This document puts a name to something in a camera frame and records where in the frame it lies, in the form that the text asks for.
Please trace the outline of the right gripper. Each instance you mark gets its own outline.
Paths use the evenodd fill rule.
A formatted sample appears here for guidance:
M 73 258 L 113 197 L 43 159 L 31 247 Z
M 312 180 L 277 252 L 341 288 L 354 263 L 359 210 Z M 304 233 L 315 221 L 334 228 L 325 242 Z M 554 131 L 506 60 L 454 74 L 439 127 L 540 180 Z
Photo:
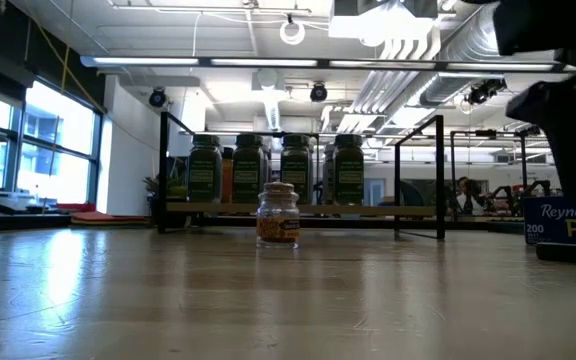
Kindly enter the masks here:
M 576 49 L 576 0 L 504 0 L 493 12 L 500 55 Z M 576 199 L 576 74 L 539 81 L 516 95 L 506 116 L 547 137 L 565 196 Z

